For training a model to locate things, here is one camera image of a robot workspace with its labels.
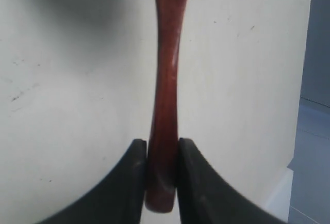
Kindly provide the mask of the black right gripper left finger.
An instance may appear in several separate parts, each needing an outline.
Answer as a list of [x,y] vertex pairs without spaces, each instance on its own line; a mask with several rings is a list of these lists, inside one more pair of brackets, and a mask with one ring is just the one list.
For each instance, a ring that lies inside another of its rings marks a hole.
[[132,141],[116,166],[93,189],[41,223],[139,223],[146,168],[146,141]]

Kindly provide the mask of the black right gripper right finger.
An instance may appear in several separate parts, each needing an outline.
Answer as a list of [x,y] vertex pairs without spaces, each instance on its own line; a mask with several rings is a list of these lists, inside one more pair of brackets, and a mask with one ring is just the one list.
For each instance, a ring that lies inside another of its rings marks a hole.
[[179,140],[177,195],[184,224],[283,223],[230,186],[188,138]]

